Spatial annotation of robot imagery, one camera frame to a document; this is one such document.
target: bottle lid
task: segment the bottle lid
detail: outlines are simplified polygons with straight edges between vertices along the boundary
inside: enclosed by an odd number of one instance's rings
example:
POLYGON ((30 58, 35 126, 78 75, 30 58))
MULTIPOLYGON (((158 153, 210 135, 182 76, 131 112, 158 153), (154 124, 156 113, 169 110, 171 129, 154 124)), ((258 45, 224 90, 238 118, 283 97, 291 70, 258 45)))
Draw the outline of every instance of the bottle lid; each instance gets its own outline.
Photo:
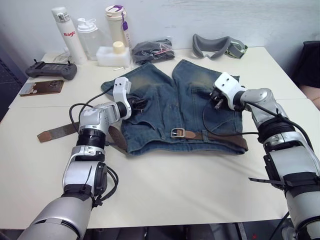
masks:
POLYGON ((111 21, 122 20, 122 14, 124 18, 127 16, 124 6, 121 5, 108 6, 104 12, 107 19, 111 21))
POLYGON ((86 20, 85 18, 81 17, 77 19, 78 21, 78 32, 79 33, 92 33, 95 30, 97 30, 97 26, 95 25, 95 21, 96 19, 90 19, 90 20, 86 20))
POLYGON ((65 23, 70 20, 70 16, 64 6, 54 7, 51 9, 51 12, 57 23, 65 23))
POLYGON ((126 50, 126 47, 125 47, 125 45, 124 45, 124 43, 122 41, 115 41, 112 44, 112 47, 113 47, 113 52, 115 54, 122 54, 126 50))

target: white table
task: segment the white table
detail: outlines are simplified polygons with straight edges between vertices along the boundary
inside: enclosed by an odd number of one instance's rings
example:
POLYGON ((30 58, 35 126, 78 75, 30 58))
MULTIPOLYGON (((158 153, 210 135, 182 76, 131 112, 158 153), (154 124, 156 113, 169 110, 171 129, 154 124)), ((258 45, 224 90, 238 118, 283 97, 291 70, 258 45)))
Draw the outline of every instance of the white table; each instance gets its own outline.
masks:
MULTIPOLYGON (((308 99, 278 102, 290 119, 306 130, 319 156, 318 110, 308 99)), ((62 175, 77 135, 40 143, 37 134, 69 123, 68 109, 11 108, 2 120, 0 229, 26 228, 46 204, 62 194, 62 175)), ((255 130, 250 113, 244 112, 243 131, 255 130)), ((112 147, 106 148, 106 162, 118 173, 119 186, 114 196, 92 211, 88 227, 282 218, 287 212, 283 193, 269 184, 248 180, 268 176, 257 136, 245 138, 249 151, 243 155, 153 151, 127 157, 112 147)))
MULTIPOLYGON (((156 63, 155 66, 168 76, 182 59, 219 72, 228 72, 240 76, 240 83, 247 88, 269 88, 276 99, 305 99, 306 96, 296 87, 281 67, 275 62, 264 47, 252 47, 247 50, 241 59, 235 59, 226 55, 217 60, 209 58, 199 59, 190 49, 175 50, 176 57, 172 60, 156 63)), ((46 54, 42 59, 45 62, 52 61, 57 54, 46 54)), ((29 107, 65 107, 75 103, 85 103, 90 98, 100 94, 100 86, 106 81, 111 81, 132 69, 120 69, 115 67, 98 66, 97 62, 89 61, 84 65, 78 65, 78 72, 73 80, 66 81, 59 94, 37 95, 21 97, 17 95, 10 108, 29 107)), ((58 79, 56 77, 29 78, 27 82, 40 82, 58 79)), ((93 101, 100 104, 107 100, 105 96, 93 101)))

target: metal belt buckle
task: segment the metal belt buckle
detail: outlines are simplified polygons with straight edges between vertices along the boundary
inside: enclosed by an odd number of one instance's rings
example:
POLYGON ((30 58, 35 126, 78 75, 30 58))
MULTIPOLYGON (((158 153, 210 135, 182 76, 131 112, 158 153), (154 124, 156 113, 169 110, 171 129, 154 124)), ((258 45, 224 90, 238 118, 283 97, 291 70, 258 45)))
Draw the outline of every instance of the metal belt buckle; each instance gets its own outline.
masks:
POLYGON ((186 130, 182 127, 172 128, 170 136, 172 139, 184 138, 186 136, 186 130))

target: game controller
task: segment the game controller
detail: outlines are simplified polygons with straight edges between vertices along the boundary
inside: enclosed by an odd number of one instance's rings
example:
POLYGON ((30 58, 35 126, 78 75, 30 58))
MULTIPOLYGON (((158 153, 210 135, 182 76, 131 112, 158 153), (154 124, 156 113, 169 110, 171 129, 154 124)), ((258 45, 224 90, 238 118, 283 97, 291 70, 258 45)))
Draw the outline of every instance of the game controller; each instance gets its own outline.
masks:
POLYGON ((28 67, 25 73, 32 78, 38 76, 62 77, 66 80, 72 80, 77 73, 77 66, 73 63, 47 63, 35 60, 35 64, 28 67))

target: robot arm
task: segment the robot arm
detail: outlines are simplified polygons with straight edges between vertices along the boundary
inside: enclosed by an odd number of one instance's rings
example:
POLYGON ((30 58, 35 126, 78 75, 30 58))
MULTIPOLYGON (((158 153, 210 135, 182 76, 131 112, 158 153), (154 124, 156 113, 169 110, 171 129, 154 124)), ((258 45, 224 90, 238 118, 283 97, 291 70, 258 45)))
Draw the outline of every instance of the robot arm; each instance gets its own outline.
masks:
POLYGON ((126 97, 130 87, 127 78, 117 78, 113 88, 114 102, 81 113, 78 140, 63 174, 63 195, 40 212, 19 240, 84 238, 91 210, 102 204, 101 196, 107 189, 108 168, 104 161, 109 126, 128 119, 135 108, 126 97))
POLYGON ((226 72, 213 87, 216 108, 226 99, 231 110, 251 112, 258 129, 269 180, 250 180, 283 190, 298 238, 320 239, 320 162, 311 144, 295 131, 270 89, 247 90, 226 72))

